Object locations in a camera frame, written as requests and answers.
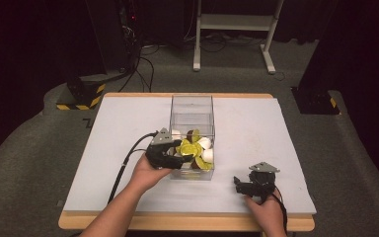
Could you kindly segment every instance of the table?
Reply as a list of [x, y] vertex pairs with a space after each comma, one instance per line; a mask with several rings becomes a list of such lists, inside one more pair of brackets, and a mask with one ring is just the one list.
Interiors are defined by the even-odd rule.
[[[172, 95], [173, 94], [170, 93], [108, 93], [104, 96], [68, 199], [60, 215], [59, 226], [61, 228], [84, 229], [96, 215], [98, 215], [102, 208], [104, 208], [117, 170], [122, 162], [122, 159], [118, 159], [118, 156], [124, 157], [134, 142], [143, 135], [143, 131], [147, 131], [146, 133], [148, 133], [152, 132], [151, 129], [161, 129], [162, 127], [160, 126], [168, 127], [169, 114], [167, 112], [170, 111], [170, 99]], [[213, 179], [206, 182], [171, 181], [164, 178], [155, 188], [143, 196], [131, 220], [129, 229], [260, 231], [260, 227], [249, 214], [249, 211], [240, 199], [240, 195], [234, 191], [232, 182], [227, 182], [227, 177], [230, 177], [229, 180], [232, 180], [233, 175], [240, 177], [241, 180], [245, 179], [243, 176], [249, 174], [248, 164], [252, 165], [252, 161], [240, 160], [237, 165], [231, 166], [230, 168], [227, 167], [226, 164], [229, 162], [225, 162], [225, 156], [231, 155], [234, 157], [236, 154], [232, 152], [237, 152], [238, 154], [241, 154], [241, 152], [237, 149], [234, 151], [225, 149], [226, 142], [224, 142], [225, 139], [223, 139], [223, 137], [229, 135], [227, 132], [231, 132], [231, 130], [225, 128], [223, 125], [225, 125], [226, 122], [232, 122], [233, 118], [240, 116], [234, 113], [234, 115], [229, 115], [225, 118], [223, 113], [226, 115], [233, 114], [230, 112], [234, 110], [239, 112], [252, 111], [252, 113], [256, 113], [257, 111], [255, 111], [254, 107], [249, 107], [249, 103], [253, 103], [255, 106], [270, 104], [272, 106], [269, 107], [269, 112], [275, 114], [275, 117], [272, 117], [273, 119], [271, 121], [265, 121], [264, 118], [266, 115], [257, 115], [255, 117], [255, 119], [258, 119], [264, 124], [263, 129], [265, 131], [258, 131], [260, 137], [261, 132], [269, 132], [266, 130], [271, 129], [273, 123], [283, 124], [278, 126], [279, 129], [273, 131], [274, 133], [279, 133], [280, 130], [282, 134], [281, 137], [273, 137], [273, 135], [271, 135], [267, 140], [259, 139], [258, 141], [264, 147], [260, 149], [260, 145], [256, 145], [255, 149], [260, 150], [255, 152], [259, 152], [265, 161], [270, 162], [281, 170], [280, 174], [278, 173], [276, 175], [276, 184], [282, 191], [284, 203], [288, 210], [288, 231], [313, 230], [315, 226], [313, 214], [316, 213], [316, 209], [308, 194], [304, 176], [298, 164], [292, 142], [289, 139], [280, 107], [277, 104], [277, 99], [274, 99], [269, 94], [208, 95], [213, 96], [216, 126], [215, 157], [217, 161], [215, 162], [216, 170], [214, 171]], [[241, 108], [240, 106], [233, 105], [233, 103], [243, 103], [246, 106], [245, 108]], [[143, 120], [146, 122], [140, 126], [130, 125], [130, 123], [137, 124]], [[246, 125], [249, 125], [249, 122], [245, 121], [243, 124], [240, 124], [240, 127], [245, 129]], [[129, 131], [133, 131], [136, 134], [130, 133], [129, 131], [122, 131], [119, 129], [120, 127], [122, 130], [129, 129]], [[127, 137], [136, 136], [137, 138], [121, 139], [121, 135], [126, 135]], [[269, 157], [270, 155], [266, 153], [265, 148], [268, 147], [268, 142], [274, 142], [275, 139], [279, 139], [279, 143], [276, 144], [278, 149], [272, 149], [273, 156], [278, 157], [282, 154], [284, 157], [290, 157], [291, 160], [280, 160], [278, 158], [275, 159], [275, 157]], [[145, 148], [147, 145], [148, 143], [142, 144], [140, 148]], [[251, 149], [244, 150], [246, 151], [243, 152], [248, 152], [247, 154], [251, 152]], [[241, 155], [243, 157], [251, 157], [247, 154]], [[127, 166], [127, 169], [125, 169], [124, 177], [127, 177], [127, 174], [130, 175], [133, 162], [135, 164], [138, 156], [139, 155], [135, 157], [131, 156], [128, 163], [129, 167]], [[286, 168], [283, 163], [288, 163], [290, 168]], [[226, 182], [221, 181], [223, 175], [226, 177]], [[127, 180], [124, 180], [124, 182], [120, 183], [117, 189], [118, 192], [125, 185], [126, 181]], [[174, 201], [183, 201], [183, 196], [175, 198], [182, 192], [185, 193], [185, 196], [193, 195], [193, 197], [190, 198], [200, 196], [200, 194], [186, 193], [186, 190], [193, 187], [205, 189], [205, 194], [203, 194], [205, 197], [203, 198], [215, 198], [215, 203], [224, 202], [225, 204], [215, 206], [212, 203], [210, 204], [210, 209], [207, 207], [205, 209], [206, 211], [200, 211], [196, 209], [196, 206], [174, 203]], [[209, 197], [209, 190], [214, 190], [214, 195], [217, 194], [217, 196]], [[163, 197], [165, 194], [171, 196], [167, 202], [168, 206], [164, 206], [165, 204], [162, 203], [161, 200], [158, 200], [159, 196], [165, 199]], [[148, 200], [158, 201], [159, 204], [150, 204]]]
[[193, 54], [193, 70], [201, 69], [200, 38], [201, 29], [214, 30], [243, 30], [267, 32], [265, 44], [261, 44], [266, 69], [269, 74], [275, 74], [275, 67], [269, 54], [270, 43], [275, 32], [284, 0], [277, 0], [276, 8], [272, 16], [249, 16], [249, 15], [223, 15], [223, 14], [202, 14], [201, 0], [198, 0], [195, 48]]

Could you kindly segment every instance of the clear plastic container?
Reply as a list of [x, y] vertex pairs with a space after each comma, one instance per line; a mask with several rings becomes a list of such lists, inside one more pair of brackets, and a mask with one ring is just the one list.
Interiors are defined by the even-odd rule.
[[171, 173], [173, 180], [209, 181], [214, 173], [214, 112], [212, 96], [174, 95], [170, 132], [182, 145], [170, 152], [186, 155], [194, 151], [192, 162]]

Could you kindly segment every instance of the stand base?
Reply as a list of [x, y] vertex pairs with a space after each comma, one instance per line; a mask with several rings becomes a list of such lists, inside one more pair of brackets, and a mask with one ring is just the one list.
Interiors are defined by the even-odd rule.
[[57, 108], [62, 111], [69, 110], [92, 110], [101, 99], [106, 84], [85, 86], [85, 95], [81, 101], [76, 100], [69, 88], [64, 88], [59, 100], [56, 102]]
[[322, 94], [312, 94], [298, 90], [296, 87], [291, 88], [291, 92], [297, 103], [301, 114], [306, 115], [340, 115], [341, 111], [335, 100], [328, 92]]

